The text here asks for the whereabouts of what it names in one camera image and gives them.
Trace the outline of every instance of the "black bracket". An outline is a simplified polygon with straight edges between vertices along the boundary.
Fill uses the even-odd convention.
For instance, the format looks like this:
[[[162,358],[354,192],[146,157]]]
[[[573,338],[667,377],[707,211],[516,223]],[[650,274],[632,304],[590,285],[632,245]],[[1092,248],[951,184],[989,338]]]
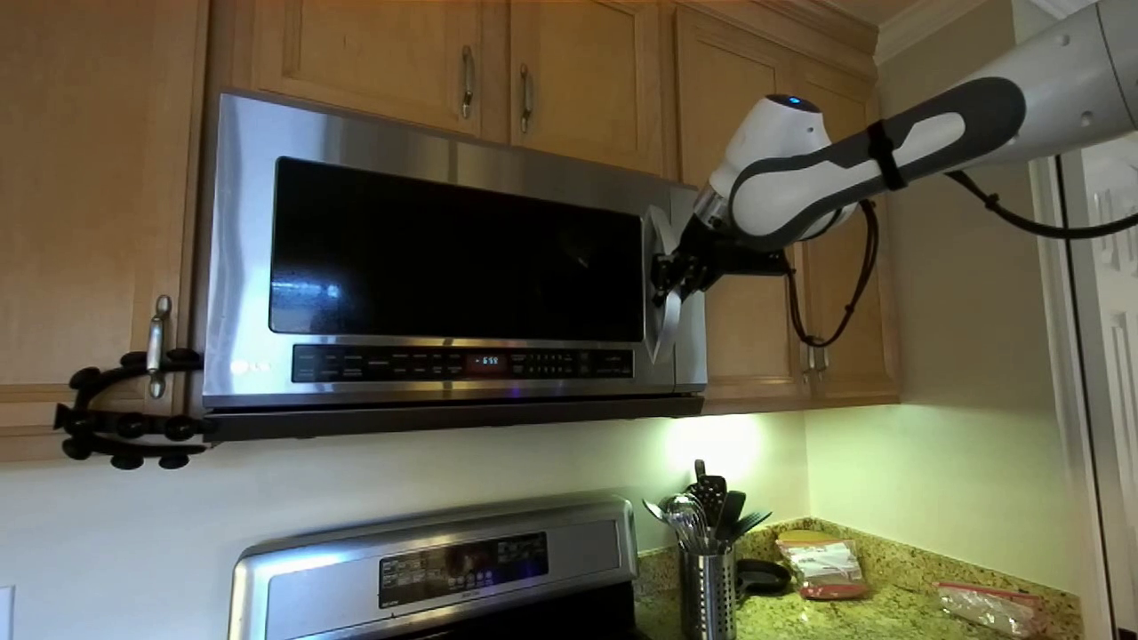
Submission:
[[[64,454],[109,454],[109,466],[119,470],[139,470],[146,457],[157,457],[165,470],[190,466],[190,454],[211,447],[211,424],[190,415],[107,413],[94,410],[94,399],[122,380],[195,371],[204,371],[201,352],[171,348],[162,358],[128,352],[119,371],[87,365],[70,373],[68,387],[74,392],[74,405],[58,405],[58,431],[68,431]]]

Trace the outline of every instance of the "microwave window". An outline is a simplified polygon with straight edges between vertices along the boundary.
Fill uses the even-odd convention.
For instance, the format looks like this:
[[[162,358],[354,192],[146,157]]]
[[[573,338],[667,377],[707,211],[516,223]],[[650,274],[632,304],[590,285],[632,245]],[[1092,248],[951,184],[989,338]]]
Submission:
[[[277,159],[269,330],[639,342],[639,221]]]

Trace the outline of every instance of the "cabinet trim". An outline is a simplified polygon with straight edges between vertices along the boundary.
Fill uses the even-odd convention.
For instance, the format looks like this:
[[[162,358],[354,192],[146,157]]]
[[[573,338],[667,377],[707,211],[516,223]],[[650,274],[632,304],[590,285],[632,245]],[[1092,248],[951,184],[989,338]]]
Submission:
[[[878,79],[876,45],[878,33],[843,18],[841,12],[811,0],[677,0],[677,8],[694,8],[715,13],[732,27],[754,33],[769,41],[793,51],[862,79]]]

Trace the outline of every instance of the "microwave control panel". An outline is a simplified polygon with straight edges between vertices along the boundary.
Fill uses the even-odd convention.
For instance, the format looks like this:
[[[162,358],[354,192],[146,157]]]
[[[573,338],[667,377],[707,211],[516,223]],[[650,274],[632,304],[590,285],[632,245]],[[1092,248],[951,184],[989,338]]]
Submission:
[[[296,346],[291,380],[600,380],[632,377],[632,348]]]

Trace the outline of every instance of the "cord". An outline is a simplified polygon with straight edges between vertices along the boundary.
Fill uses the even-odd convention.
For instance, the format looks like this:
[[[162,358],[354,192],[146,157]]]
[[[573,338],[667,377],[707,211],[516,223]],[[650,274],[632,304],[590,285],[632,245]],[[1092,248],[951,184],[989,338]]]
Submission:
[[[831,330],[828,338],[817,338],[817,333],[809,330],[804,312],[801,312],[797,276],[793,276],[793,270],[785,274],[789,323],[793,323],[793,333],[797,333],[809,348],[828,348],[828,346],[837,346],[837,342],[847,333],[847,327],[852,327],[852,319],[854,319],[854,312],[859,312],[859,303],[862,303],[862,294],[865,294],[865,287],[869,287],[869,280],[870,280],[870,274],[876,274],[878,245],[884,245],[878,212],[876,212],[876,202],[870,202],[870,198],[862,198],[859,211],[862,211],[862,218],[865,218],[862,274],[859,274],[859,280],[854,280],[854,294],[852,294],[852,303],[847,303],[847,308],[843,308],[843,319],[837,323],[837,330]]]
[[[1138,223],[1138,212],[1130,212],[1130,218],[1122,218],[1122,221],[1111,221],[1111,223],[1092,223],[1092,226],[1053,226],[1053,223],[1039,223],[1031,218],[1021,218],[1021,212],[1007,211],[997,192],[980,187],[970,181],[970,174],[965,174],[965,170],[951,170],[951,178],[958,184],[965,184],[974,198],[981,198],[984,211],[997,212],[1000,221],[1007,221],[1007,223],[1013,223],[1013,226],[1021,226],[1028,233],[1044,233],[1044,237],[1082,243],[1082,237],[1118,233],[1118,231],[1129,231],[1129,226]]]

